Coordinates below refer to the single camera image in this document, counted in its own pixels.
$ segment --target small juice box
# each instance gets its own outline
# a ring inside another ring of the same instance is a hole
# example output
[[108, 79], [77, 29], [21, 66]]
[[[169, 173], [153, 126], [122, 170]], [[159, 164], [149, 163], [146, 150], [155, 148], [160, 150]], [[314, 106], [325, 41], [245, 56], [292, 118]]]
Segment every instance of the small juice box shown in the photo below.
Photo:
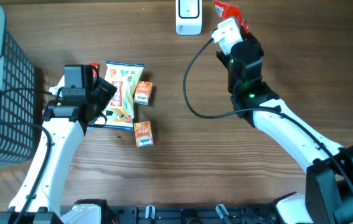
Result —
[[153, 133], [151, 132], [150, 121], [134, 123], [134, 136], [136, 138], [136, 145], [138, 147], [142, 146], [152, 146]]
[[138, 86], [136, 87], [136, 91], [134, 92], [133, 101], [141, 105], [149, 105], [149, 99], [152, 89], [153, 83], [139, 81]]

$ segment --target red package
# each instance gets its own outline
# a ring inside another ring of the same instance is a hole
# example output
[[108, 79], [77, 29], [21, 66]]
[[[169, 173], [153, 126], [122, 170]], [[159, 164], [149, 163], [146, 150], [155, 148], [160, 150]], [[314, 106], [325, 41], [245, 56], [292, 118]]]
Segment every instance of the red package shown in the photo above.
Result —
[[214, 5], [216, 13], [221, 18], [221, 20], [234, 17], [236, 18], [237, 22], [243, 27], [244, 34], [249, 34], [251, 32], [247, 21], [243, 20], [242, 13], [240, 12], [240, 8], [238, 8], [238, 6], [227, 4], [218, 0], [214, 0]]

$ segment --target wire mesh basket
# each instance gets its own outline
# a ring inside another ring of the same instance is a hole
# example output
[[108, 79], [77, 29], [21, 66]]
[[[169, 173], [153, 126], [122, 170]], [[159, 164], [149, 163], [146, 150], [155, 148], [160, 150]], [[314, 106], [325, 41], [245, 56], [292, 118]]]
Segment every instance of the wire mesh basket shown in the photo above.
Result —
[[[0, 6], [0, 91], [35, 88], [33, 66], [6, 29], [6, 15]], [[0, 98], [0, 121], [34, 122], [36, 93], [12, 91]], [[28, 126], [0, 125], [0, 167], [20, 164], [35, 154], [35, 131]]]

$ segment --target wooden table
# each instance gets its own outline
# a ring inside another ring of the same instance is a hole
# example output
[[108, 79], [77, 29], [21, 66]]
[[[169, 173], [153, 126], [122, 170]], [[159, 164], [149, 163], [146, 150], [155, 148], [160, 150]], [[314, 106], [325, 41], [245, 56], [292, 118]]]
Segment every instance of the wooden table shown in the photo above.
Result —
[[[325, 136], [353, 145], [353, 1], [239, 1], [260, 40], [263, 79], [288, 106]], [[56, 85], [64, 65], [105, 60], [144, 63], [156, 86], [150, 120], [155, 146], [136, 148], [134, 135], [94, 129], [78, 148], [63, 205], [105, 198], [111, 205], [270, 202], [304, 193], [299, 165], [266, 134], [236, 116], [195, 117], [182, 95], [191, 58], [219, 21], [204, 4], [201, 35], [175, 31], [174, 1], [20, 4], [4, 6], [8, 29], [39, 68], [43, 88]], [[187, 81], [193, 107], [205, 114], [232, 110], [227, 71], [212, 44]], [[15, 196], [30, 163], [0, 168], [0, 211]]]

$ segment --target snack bag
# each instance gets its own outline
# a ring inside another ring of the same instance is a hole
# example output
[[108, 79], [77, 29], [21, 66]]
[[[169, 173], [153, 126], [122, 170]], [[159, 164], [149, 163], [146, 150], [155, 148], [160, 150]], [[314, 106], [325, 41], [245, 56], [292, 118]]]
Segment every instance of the snack bag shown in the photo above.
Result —
[[106, 128], [133, 131], [133, 93], [144, 69], [143, 64], [130, 64], [107, 61], [105, 80], [117, 87], [117, 91], [107, 105], [104, 115], [95, 124], [104, 124]]
[[136, 145], [138, 147], [152, 146], [154, 144], [150, 121], [136, 123], [133, 126]]
[[151, 90], [153, 89], [153, 83], [139, 81], [136, 91], [134, 93], [133, 101], [141, 105], [149, 105], [149, 99]]

